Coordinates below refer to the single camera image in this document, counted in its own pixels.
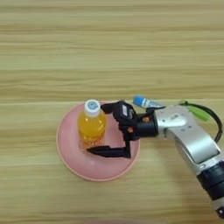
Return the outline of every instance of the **orange juice bottle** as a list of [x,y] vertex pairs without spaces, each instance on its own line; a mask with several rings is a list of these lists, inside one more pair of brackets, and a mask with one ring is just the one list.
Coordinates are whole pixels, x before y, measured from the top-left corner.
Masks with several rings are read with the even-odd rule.
[[104,145],[106,115],[98,101],[86,101],[84,111],[78,117],[78,128],[82,150]]

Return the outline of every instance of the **wood grain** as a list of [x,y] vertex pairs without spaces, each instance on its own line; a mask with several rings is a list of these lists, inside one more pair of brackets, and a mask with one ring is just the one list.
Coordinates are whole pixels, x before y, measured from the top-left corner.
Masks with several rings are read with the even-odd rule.
[[222,0],[1,0],[0,223],[221,223],[172,141],[144,139],[129,173],[97,184],[63,165],[55,136],[90,97],[188,98],[223,121],[223,21]]

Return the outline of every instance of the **blue cap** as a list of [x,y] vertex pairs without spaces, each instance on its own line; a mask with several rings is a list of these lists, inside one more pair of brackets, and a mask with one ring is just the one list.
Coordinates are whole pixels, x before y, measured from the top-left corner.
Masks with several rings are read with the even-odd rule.
[[139,107],[142,107],[144,99],[145,98],[143,98],[141,95],[135,95],[133,97],[133,103],[136,104]]

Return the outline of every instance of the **robotic arm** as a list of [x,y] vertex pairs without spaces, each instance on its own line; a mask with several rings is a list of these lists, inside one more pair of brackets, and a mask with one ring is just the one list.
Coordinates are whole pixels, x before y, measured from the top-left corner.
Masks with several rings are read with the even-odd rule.
[[[196,104],[191,105],[208,109]],[[88,149],[89,152],[106,158],[131,158],[130,141],[140,137],[172,138],[183,159],[213,201],[214,210],[224,219],[224,154],[216,143],[221,138],[222,125],[212,110],[208,109],[208,112],[220,128],[215,140],[195,122],[186,103],[147,108],[146,113],[139,115],[125,101],[104,104],[101,109],[106,114],[113,113],[119,123],[119,130],[123,133],[125,146],[121,148],[99,146]]]

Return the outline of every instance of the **white bottle cap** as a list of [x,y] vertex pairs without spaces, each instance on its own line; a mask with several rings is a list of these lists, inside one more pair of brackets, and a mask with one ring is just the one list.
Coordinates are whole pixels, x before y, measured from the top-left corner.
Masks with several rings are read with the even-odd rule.
[[101,112],[101,104],[96,100],[88,100],[85,103],[84,112],[86,116],[97,117]]

